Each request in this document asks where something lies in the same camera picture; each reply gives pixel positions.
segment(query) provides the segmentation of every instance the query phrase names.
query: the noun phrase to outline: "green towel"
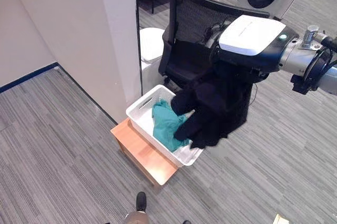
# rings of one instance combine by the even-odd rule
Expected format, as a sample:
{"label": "green towel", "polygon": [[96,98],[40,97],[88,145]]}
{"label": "green towel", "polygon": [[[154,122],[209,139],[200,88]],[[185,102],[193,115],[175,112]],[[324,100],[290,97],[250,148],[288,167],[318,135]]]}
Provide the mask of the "green towel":
{"label": "green towel", "polygon": [[152,107],[152,118],[153,136],[171,152],[189,144],[189,139],[179,141],[173,136],[178,127],[186,121],[186,116],[177,116],[165,100],[160,100]]}

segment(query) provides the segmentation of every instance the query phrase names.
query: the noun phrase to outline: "white plastic basket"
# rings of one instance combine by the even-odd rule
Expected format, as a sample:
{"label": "white plastic basket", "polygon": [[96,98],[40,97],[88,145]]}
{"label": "white plastic basket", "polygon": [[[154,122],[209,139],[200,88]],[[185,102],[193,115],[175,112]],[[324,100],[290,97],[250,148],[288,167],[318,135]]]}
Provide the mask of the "white plastic basket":
{"label": "white plastic basket", "polygon": [[174,96],[175,94],[166,87],[157,85],[127,108],[126,115],[131,119],[132,126],[174,164],[178,167],[190,166],[200,156],[203,149],[190,149],[190,145],[187,145],[171,152],[159,140],[153,137],[153,105],[161,99],[170,104]]}

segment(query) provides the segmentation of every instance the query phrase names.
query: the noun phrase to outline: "metal robot arm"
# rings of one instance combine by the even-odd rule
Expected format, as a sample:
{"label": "metal robot arm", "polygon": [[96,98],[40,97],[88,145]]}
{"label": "metal robot arm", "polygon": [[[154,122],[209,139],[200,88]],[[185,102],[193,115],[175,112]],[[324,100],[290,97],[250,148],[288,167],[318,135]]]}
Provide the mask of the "metal robot arm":
{"label": "metal robot arm", "polygon": [[337,95],[337,40],[318,29],[309,26],[302,41],[281,22],[242,15],[221,34],[213,58],[242,67],[248,72],[245,81],[263,81],[284,70],[293,74],[296,92],[305,95],[320,87]]}
{"label": "metal robot arm", "polygon": [[301,40],[289,43],[280,59],[280,70],[294,74],[294,91],[307,94],[319,87],[337,95],[337,40],[323,33],[314,34],[313,39],[320,47],[317,51],[303,49]]}

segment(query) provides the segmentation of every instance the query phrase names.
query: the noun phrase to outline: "person's foot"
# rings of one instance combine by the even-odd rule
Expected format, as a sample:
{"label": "person's foot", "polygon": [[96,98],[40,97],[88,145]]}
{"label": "person's foot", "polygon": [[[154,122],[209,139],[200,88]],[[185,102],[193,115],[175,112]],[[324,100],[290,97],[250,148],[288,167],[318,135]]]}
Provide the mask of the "person's foot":
{"label": "person's foot", "polygon": [[139,192],[136,199],[136,210],[145,212],[146,210],[146,194],[145,192]]}

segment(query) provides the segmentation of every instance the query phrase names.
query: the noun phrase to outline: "wooden stool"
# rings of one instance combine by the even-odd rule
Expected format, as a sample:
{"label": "wooden stool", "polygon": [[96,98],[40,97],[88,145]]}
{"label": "wooden stool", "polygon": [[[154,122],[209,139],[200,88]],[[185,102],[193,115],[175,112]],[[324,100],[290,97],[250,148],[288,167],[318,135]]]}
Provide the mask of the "wooden stool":
{"label": "wooden stool", "polygon": [[111,133],[116,137],[122,152],[155,186],[163,186],[177,171],[175,164],[132,127],[130,119],[112,128]]}

